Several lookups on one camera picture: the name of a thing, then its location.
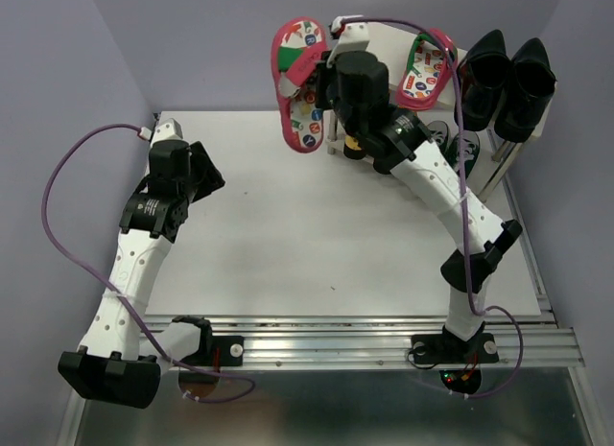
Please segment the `pink flip-flop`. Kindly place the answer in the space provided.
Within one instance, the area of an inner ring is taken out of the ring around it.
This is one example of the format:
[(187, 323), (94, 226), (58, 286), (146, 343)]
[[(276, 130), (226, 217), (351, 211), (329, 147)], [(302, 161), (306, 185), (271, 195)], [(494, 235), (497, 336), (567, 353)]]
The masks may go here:
[(441, 30), (418, 34), (396, 89), (396, 103), (413, 111), (433, 108), (456, 69), (457, 57), (454, 42)]
[(298, 153), (312, 153), (323, 141), (316, 69), (327, 50), (323, 27), (306, 16), (282, 25), (272, 40), (271, 71), (282, 137)]

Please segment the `pink flip-flop front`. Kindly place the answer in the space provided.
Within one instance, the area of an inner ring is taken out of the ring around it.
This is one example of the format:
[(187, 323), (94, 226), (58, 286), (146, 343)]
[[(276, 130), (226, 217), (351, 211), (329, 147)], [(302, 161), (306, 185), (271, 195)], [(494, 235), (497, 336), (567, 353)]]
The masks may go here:
[(316, 69), (327, 50), (323, 27), (306, 16), (282, 25), (272, 40), (271, 71), (282, 137), (298, 153), (312, 153), (323, 141)]

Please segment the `green sneaker with laces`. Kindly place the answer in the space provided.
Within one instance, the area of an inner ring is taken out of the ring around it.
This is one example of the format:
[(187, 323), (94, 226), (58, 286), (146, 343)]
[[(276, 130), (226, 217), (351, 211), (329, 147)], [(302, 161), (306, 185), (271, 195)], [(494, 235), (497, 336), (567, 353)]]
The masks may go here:
[(437, 143), (442, 154), (446, 154), (450, 145), (450, 129), (444, 121), (435, 120), (427, 125), (432, 139)]

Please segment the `black loafer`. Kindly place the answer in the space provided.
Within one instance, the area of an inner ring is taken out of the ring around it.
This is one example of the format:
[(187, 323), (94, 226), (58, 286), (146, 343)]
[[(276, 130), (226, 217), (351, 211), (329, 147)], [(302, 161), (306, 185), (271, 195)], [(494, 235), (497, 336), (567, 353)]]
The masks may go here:
[(481, 131), (491, 121), (508, 78), (510, 59), (501, 30), (484, 35), (466, 53), (457, 76), (463, 128)]
[(503, 140), (529, 140), (555, 94), (556, 77), (540, 38), (527, 40), (511, 60), (505, 100), (494, 131)]

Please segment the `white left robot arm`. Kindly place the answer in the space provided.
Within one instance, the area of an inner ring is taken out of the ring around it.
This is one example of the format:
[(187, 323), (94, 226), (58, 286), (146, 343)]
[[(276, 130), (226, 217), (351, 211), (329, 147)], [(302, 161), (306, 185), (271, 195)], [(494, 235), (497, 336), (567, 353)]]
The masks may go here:
[(139, 338), (156, 277), (189, 205), (223, 186), (202, 143), (166, 139), (151, 146), (149, 171), (120, 220), (98, 311), (77, 350), (59, 358), (59, 374), (82, 398), (145, 409), (174, 361), (201, 364), (212, 356), (211, 324), (204, 317), (175, 317), (159, 337)]

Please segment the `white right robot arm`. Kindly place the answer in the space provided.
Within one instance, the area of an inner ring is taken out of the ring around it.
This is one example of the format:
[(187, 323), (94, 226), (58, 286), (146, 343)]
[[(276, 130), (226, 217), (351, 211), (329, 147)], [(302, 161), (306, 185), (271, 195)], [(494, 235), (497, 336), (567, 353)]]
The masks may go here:
[(441, 337), (444, 354), (462, 360), (484, 328), (480, 311), (489, 276), (522, 233), (471, 192), (447, 163), (432, 132), (411, 110), (390, 102), (389, 70), (366, 51), (343, 53), (316, 65), (316, 101), (331, 110), (381, 174), (390, 174), (418, 196), (456, 245), (440, 273), (450, 287)]

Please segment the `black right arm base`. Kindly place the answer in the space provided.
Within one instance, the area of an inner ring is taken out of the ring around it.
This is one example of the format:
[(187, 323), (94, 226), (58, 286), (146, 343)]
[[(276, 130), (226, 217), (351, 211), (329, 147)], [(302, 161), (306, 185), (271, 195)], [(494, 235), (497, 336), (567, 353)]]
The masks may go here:
[(412, 336), (408, 356), (417, 365), (496, 364), (500, 361), (494, 336), (480, 332), (461, 340), (443, 330)]

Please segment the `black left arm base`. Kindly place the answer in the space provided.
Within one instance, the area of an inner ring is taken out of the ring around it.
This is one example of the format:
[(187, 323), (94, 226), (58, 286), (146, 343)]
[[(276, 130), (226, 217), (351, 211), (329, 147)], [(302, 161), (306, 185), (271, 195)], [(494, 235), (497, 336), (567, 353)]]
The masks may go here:
[(183, 364), (215, 369), (243, 365), (245, 339), (215, 334), (205, 317), (174, 317), (158, 341), (164, 350), (170, 351), (172, 358)]

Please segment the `white two-tier shoe shelf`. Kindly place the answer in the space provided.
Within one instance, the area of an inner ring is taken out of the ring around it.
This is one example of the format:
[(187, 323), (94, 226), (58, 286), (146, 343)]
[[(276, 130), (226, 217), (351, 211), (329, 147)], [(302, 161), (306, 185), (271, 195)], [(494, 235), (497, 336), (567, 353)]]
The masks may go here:
[[(418, 103), (424, 105), (429, 101), (430, 105), (428, 107), (422, 106), (421, 111), (435, 114), (451, 111), (454, 108), (455, 93), (453, 85), (450, 81), (442, 82), (439, 79), (442, 71), (438, 68), (438, 56), (424, 57), (422, 54), (423, 49), (433, 47), (431, 43), (422, 42), (418, 45), (415, 65), (420, 73), (415, 74), (409, 71), (406, 65), (417, 35), (385, 23), (369, 23), (367, 26), (369, 42), (366, 49), (388, 67), (390, 73), (389, 89), (394, 101), (406, 98), (407, 92), (404, 87), (407, 82), (422, 82), (426, 86), (426, 91), (422, 97), (417, 99)], [(482, 150), (488, 153), (488, 157), (480, 159), (478, 176), (469, 180), (469, 186), (481, 201), (488, 200), (495, 188), (505, 178), (508, 169), (519, 153), (528, 144), (541, 137), (548, 114), (549, 111), (545, 110), (530, 138), (522, 145), (514, 145), (501, 139), (495, 133), (494, 125), (488, 126), (483, 134), (488, 140), (482, 145)]]

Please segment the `left gold loafer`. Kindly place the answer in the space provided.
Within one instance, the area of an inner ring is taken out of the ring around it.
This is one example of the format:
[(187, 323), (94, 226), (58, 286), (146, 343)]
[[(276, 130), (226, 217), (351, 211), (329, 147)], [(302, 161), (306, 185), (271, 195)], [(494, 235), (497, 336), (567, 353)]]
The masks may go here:
[(344, 138), (342, 153), (351, 160), (362, 160), (366, 157), (366, 152), (360, 147), (357, 139), (350, 135)]

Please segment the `aluminium rail frame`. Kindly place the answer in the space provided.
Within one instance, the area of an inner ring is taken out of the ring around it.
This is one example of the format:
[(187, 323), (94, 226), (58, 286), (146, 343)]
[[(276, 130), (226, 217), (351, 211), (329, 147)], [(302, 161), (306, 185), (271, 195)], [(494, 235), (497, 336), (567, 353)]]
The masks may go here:
[(245, 339), (246, 398), (184, 400), (165, 376), (145, 410), (72, 395), (61, 445), (605, 445), (574, 332), (554, 319), (523, 331), (488, 325), (500, 361), (483, 370), (479, 400), (447, 393), (434, 371), (406, 359), (414, 334), (435, 318), (216, 317), (219, 335)]

